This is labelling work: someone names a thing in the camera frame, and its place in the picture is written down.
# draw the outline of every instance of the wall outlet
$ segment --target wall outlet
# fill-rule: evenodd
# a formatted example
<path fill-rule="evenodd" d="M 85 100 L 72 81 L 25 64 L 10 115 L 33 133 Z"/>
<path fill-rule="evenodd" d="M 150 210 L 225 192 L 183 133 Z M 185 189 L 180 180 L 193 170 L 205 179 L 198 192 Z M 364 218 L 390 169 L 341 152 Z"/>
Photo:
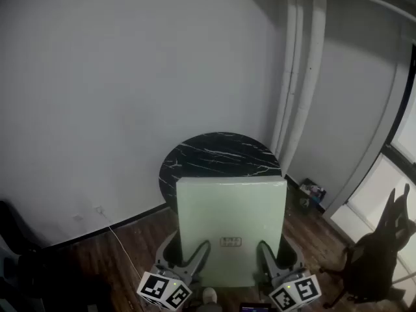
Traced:
<path fill-rule="evenodd" d="M 80 222 L 82 221 L 84 218 L 80 215 L 80 214 L 76 214 L 74 216 L 72 216 L 72 218 L 76 221 L 76 222 Z"/>
<path fill-rule="evenodd" d="M 100 215 L 102 215 L 104 213 L 104 208 L 102 205 L 98 205 L 97 207 L 94 208 L 96 210 L 96 212 Z"/>

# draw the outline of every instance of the baseboard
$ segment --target baseboard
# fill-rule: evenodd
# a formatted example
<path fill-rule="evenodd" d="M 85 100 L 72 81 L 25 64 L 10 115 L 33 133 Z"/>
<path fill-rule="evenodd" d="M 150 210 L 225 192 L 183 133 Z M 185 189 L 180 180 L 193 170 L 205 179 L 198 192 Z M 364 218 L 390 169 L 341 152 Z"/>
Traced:
<path fill-rule="evenodd" d="M 325 208 L 323 208 L 323 206 L 321 206 L 320 204 L 317 204 L 317 209 L 318 212 L 320 212 L 321 214 L 325 213 Z"/>
<path fill-rule="evenodd" d="M 161 211 L 161 210 L 166 209 L 166 208 L 169 208 L 167 203 L 164 203 L 162 205 L 158 205 L 158 206 L 156 206 L 156 207 L 154 207 L 154 208 L 152 208 L 148 211 L 145 211 L 144 213 L 140 213 L 136 216 L 128 218 L 127 220 L 123 220 L 121 222 L 115 223 L 115 224 L 111 225 L 110 228 L 112 230 L 117 229 L 121 226 L 124 226 L 128 223 L 140 220 L 141 218 L 152 215 L 152 214 L 157 213 L 158 211 Z M 77 237 L 77 238 L 74 238 L 74 239 L 71 239 L 71 240 L 67 240 L 66 242 L 60 242 L 59 244 L 43 248 L 42 252 L 46 252 L 46 253 L 47 252 L 52 252 L 52 251 L 58 250 L 60 248 L 67 247 L 69 245 L 75 244 L 77 242 L 84 241 L 85 239 L 95 237 L 97 235 L 100 235 L 100 234 L 102 234 L 104 232 L 108 232 L 108 231 L 110 231 L 110 229 L 109 229 L 108 226 L 106 226 L 103 229 L 100 229 L 100 230 L 97 230 L 97 231 L 94 231 L 94 232 L 91 232 L 91 233 L 87 233 L 86 235 L 83 235 L 83 236 L 80 236 L 80 237 Z"/>

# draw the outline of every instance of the white wall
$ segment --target white wall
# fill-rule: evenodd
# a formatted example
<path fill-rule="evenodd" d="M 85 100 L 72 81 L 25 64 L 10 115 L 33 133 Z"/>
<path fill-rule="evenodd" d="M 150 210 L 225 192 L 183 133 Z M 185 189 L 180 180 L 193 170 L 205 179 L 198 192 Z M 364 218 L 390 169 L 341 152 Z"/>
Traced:
<path fill-rule="evenodd" d="M 295 180 L 309 177 L 327 190 L 324 207 L 352 175 L 382 117 L 402 21 L 364 0 L 328 0 L 327 11 L 317 89 L 289 168 Z"/>
<path fill-rule="evenodd" d="M 97 205 L 119 222 L 163 203 L 184 139 L 268 142 L 285 0 L 267 1 L 275 19 L 253 0 L 0 0 L 1 195 L 55 244 L 106 225 Z"/>

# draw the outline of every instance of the white cable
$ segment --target white cable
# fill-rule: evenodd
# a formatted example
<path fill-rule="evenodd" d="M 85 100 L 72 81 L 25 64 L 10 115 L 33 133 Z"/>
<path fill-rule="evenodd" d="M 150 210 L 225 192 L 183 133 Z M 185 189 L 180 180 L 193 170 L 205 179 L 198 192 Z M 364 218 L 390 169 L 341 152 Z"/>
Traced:
<path fill-rule="evenodd" d="M 101 209 L 101 211 L 98 211 L 97 210 L 97 213 L 99 214 L 99 215 L 101 215 L 102 217 L 104 217 L 107 221 L 108 221 L 108 223 L 110 223 L 111 224 L 111 221 L 109 220 L 109 218 L 107 217 L 107 216 L 105 216 L 105 214 L 104 214 L 104 211 Z M 124 251 L 124 253 L 126 254 L 126 256 L 129 258 L 129 261 L 130 261 L 130 263 L 131 263 L 131 265 L 133 266 L 133 269 L 135 270 L 135 272 L 136 272 L 136 274 L 137 274 L 137 276 L 138 276 L 138 278 L 140 278 L 140 280 L 142 281 L 142 276 L 138 273 L 138 271 L 137 271 L 137 268 L 135 267 L 135 265 L 133 264 L 133 262 L 132 262 L 132 260 L 131 260 L 131 258 L 130 258 L 130 255 L 127 253 L 127 251 L 125 250 L 125 248 L 124 248 L 124 245 L 123 245 L 123 243 L 121 242 L 121 240 L 118 238 L 118 236 L 116 235 L 116 233 L 111 229 L 111 227 L 110 226 L 107 226 L 109 229 L 110 229 L 110 231 L 112 232 L 112 234 L 116 237 L 116 239 L 118 240 L 118 242 L 120 243 L 120 246 L 122 247 L 122 249 L 123 249 L 123 251 Z"/>
<path fill-rule="evenodd" d="M 107 217 L 107 216 L 105 216 L 105 214 L 104 214 L 104 212 L 103 211 L 101 211 L 101 212 L 97 212 L 98 214 L 100 214 L 102 217 L 104 217 L 107 221 L 108 221 L 108 223 L 110 223 L 111 224 L 111 221 L 109 220 L 109 218 Z M 130 259 L 130 255 L 127 253 L 127 251 L 125 250 L 125 248 L 124 248 L 124 246 L 123 246 L 123 243 L 121 242 L 121 240 L 118 238 L 118 236 L 116 235 L 116 233 L 111 229 L 111 227 L 110 226 L 107 226 L 109 229 L 110 229 L 110 231 L 112 232 L 112 234 L 116 237 L 116 239 L 118 240 L 118 242 L 120 243 L 120 246 L 122 247 L 122 249 L 123 249 L 123 251 L 124 251 L 124 253 L 126 254 L 126 256 L 129 258 L 129 261 L 130 261 L 130 263 L 131 263 L 131 265 L 133 266 L 133 268 L 134 268 L 134 270 L 135 270 L 135 272 L 136 272 L 136 274 L 137 274 L 137 276 L 138 276 L 138 278 L 140 278 L 140 280 L 142 280 L 142 276 L 138 273 L 138 271 L 137 271 L 137 269 L 136 269 L 136 267 L 134 266 L 134 264 L 133 264 L 133 262 L 132 262 L 132 260 Z"/>

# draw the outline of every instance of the black object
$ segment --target black object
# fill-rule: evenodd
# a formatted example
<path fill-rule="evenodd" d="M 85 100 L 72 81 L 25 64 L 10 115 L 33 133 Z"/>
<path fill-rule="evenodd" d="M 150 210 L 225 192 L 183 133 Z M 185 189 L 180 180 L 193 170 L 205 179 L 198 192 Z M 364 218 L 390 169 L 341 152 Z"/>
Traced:
<path fill-rule="evenodd" d="M 280 269 L 293 269 L 298 261 L 298 255 L 292 246 L 287 242 L 285 236 L 280 236 L 279 250 L 276 257 L 276 264 Z"/>
<path fill-rule="evenodd" d="M 181 177 L 280 176 L 274 154 L 244 135 L 207 133 L 178 144 L 164 159 L 159 186 L 166 203 L 177 212 L 176 181 Z"/>
<path fill-rule="evenodd" d="M 240 312 L 270 312 L 272 308 L 271 304 L 260 303 L 241 303 Z"/>
<path fill-rule="evenodd" d="M 346 249 L 346 264 L 342 271 L 320 269 L 320 272 L 342 277 L 344 282 L 338 297 L 331 304 L 325 303 L 324 308 L 332 308 L 346 293 L 352 295 L 348 300 L 356 304 L 403 299 L 405 290 L 394 288 L 392 277 L 397 252 L 416 232 L 416 225 L 408 217 L 409 189 L 406 184 L 403 195 L 396 201 L 395 190 L 392 190 L 376 230 Z"/>
<path fill-rule="evenodd" d="M 0 201 L 0 235 L 19 257 L 4 258 L 0 298 L 17 312 L 37 311 L 28 298 L 41 298 L 46 311 L 112 311 L 111 288 L 99 277 L 85 278 L 71 260 L 48 255 L 28 240 L 18 227 L 9 205 Z"/>
<path fill-rule="evenodd" d="M 309 214 L 313 208 L 319 209 L 319 203 L 324 199 L 326 191 L 306 178 L 296 191 L 294 206 L 302 214 Z"/>

